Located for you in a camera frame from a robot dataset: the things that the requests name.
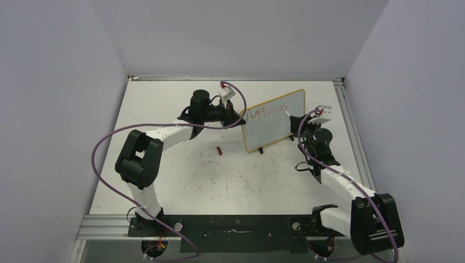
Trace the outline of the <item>yellow-framed whiteboard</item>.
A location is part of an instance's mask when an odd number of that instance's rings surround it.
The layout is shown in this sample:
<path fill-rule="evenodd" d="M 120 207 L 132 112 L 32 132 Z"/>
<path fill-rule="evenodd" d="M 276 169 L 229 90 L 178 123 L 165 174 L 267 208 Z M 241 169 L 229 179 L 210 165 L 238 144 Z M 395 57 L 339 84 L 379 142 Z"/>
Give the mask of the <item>yellow-framed whiteboard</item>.
<path fill-rule="evenodd" d="M 251 153 L 274 144 L 291 135 L 291 116 L 305 114 L 305 90 L 298 89 L 249 107 L 243 116 L 246 124 L 241 127 L 245 149 Z"/>

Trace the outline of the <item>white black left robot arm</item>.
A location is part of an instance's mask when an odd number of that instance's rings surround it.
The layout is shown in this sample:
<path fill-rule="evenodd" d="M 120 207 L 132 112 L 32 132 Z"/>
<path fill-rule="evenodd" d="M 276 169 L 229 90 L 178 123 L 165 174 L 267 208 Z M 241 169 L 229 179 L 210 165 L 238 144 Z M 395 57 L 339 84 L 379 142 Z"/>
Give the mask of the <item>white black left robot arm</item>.
<path fill-rule="evenodd" d="M 219 122 L 222 127 L 246 124 L 230 101 L 234 94 L 232 89 L 226 88 L 225 93 L 219 94 L 219 104 L 214 105 L 208 91 L 196 90 L 174 126 L 150 132 L 137 129 L 129 132 L 116 161 L 115 171 L 138 203 L 132 223 L 134 230 L 141 231 L 145 236 L 159 236 L 165 231 L 163 208 L 154 188 L 165 150 L 197 137 L 206 123 Z"/>

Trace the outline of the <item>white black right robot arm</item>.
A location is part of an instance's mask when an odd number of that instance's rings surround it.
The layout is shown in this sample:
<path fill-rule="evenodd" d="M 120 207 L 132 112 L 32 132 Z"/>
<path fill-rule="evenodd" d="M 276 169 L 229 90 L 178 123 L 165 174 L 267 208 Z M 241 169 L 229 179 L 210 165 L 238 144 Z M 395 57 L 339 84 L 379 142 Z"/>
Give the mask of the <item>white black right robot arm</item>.
<path fill-rule="evenodd" d="M 335 204 L 315 207 L 310 219 L 312 231 L 349 237 L 360 255 L 403 247 L 405 237 L 394 197 L 356 182 L 343 169 L 330 149 L 333 135 L 322 127 L 325 120 L 321 116 L 321 110 L 308 117 L 290 116 L 290 132 L 304 154 L 305 171 L 338 194 L 350 209 L 345 211 Z"/>

